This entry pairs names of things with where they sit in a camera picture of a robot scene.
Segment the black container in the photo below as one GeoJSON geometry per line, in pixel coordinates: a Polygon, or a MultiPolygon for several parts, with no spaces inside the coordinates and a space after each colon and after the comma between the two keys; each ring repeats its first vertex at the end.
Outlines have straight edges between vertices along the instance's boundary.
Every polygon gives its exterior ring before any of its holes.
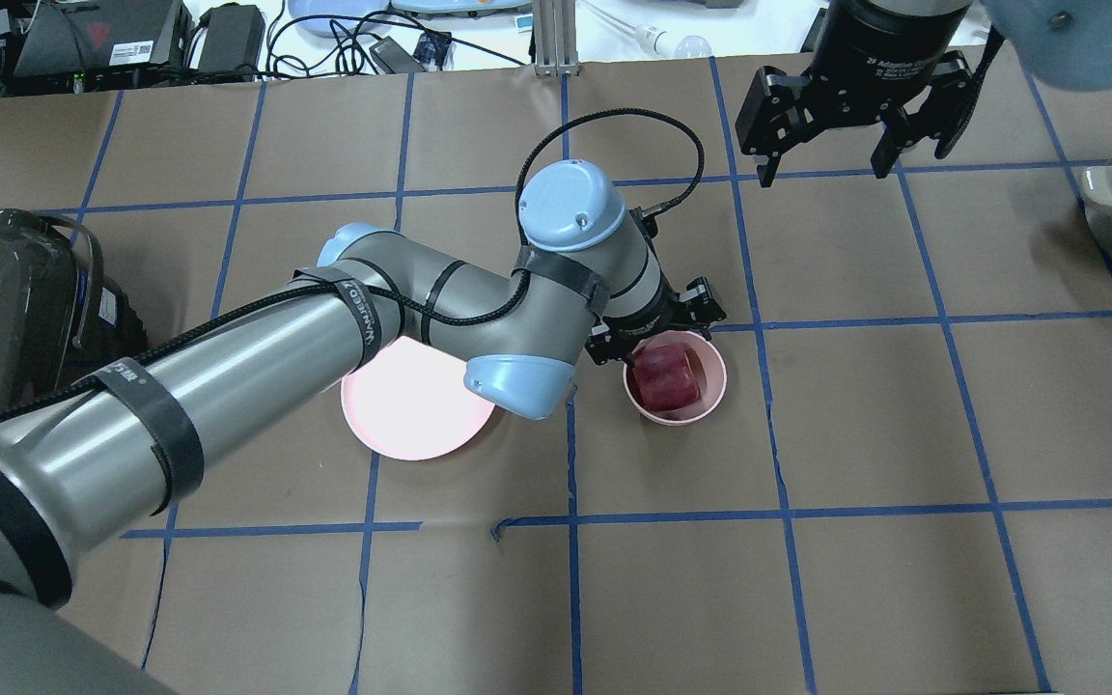
{"type": "Polygon", "coordinates": [[[146,342],[88,229],[66,217],[0,210],[0,410],[141,353],[146,342]]]}

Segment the robotic arm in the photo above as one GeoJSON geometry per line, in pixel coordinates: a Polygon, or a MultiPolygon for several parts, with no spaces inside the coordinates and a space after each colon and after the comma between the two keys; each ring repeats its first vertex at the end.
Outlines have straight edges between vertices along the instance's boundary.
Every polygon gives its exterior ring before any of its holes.
{"type": "Polygon", "coordinates": [[[1112,88],[1112,3],[983,0],[994,27],[976,70],[947,44],[971,0],[831,0],[813,62],[800,76],[770,66],[754,76],[736,118],[764,188],[787,150],[832,128],[884,127],[871,166],[884,178],[923,138],[945,158],[970,123],[984,73],[1013,40],[1029,69],[1063,89],[1112,88]],[[905,106],[930,89],[915,113],[905,106]]]}
{"type": "Polygon", "coordinates": [[[646,336],[725,318],[706,278],[671,288],[652,225],[595,165],[546,167],[519,211],[528,244],[510,278],[348,225],[260,308],[147,366],[111,364],[105,391],[1,421],[0,694],[169,692],[48,608],[85,555],[399,335],[463,357],[469,390],[542,419],[583,347],[623,359],[646,336]]]}

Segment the pink bowl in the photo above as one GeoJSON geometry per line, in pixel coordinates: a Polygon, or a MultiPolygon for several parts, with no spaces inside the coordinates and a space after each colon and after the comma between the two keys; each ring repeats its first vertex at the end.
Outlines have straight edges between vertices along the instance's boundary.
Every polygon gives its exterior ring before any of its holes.
{"type": "Polygon", "coordinates": [[[724,391],[728,389],[728,366],[723,364],[723,355],[701,335],[676,330],[662,332],[654,338],[643,340],[637,344],[634,355],[645,350],[645,348],[662,348],[663,345],[679,345],[684,348],[685,355],[689,357],[689,368],[693,368],[693,378],[698,383],[698,391],[702,393],[701,399],[676,410],[652,413],[641,404],[641,396],[637,395],[637,385],[634,383],[629,365],[624,365],[622,376],[625,393],[629,396],[631,404],[646,419],[672,427],[705,418],[711,414],[711,410],[719,405],[724,391]]]}

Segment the red object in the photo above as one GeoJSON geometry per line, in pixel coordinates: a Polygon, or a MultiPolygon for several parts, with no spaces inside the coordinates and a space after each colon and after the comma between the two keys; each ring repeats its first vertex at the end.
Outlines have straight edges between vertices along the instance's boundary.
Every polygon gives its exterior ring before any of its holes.
{"type": "Polygon", "coordinates": [[[702,393],[689,357],[679,345],[649,348],[634,357],[634,383],[641,404],[653,413],[696,404],[702,393]]]}
{"type": "Polygon", "coordinates": [[[88,28],[85,28],[85,33],[89,34],[89,40],[92,42],[93,51],[100,51],[102,46],[106,44],[106,39],[110,39],[110,26],[106,22],[92,21],[89,22],[88,28]]]}

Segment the metal frame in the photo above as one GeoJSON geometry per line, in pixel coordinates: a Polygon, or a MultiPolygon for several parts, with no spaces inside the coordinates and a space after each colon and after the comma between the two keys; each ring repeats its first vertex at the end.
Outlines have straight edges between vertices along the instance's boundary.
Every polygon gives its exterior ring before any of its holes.
{"type": "Polygon", "coordinates": [[[577,75],[575,0],[534,0],[535,75],[577,75]]]}

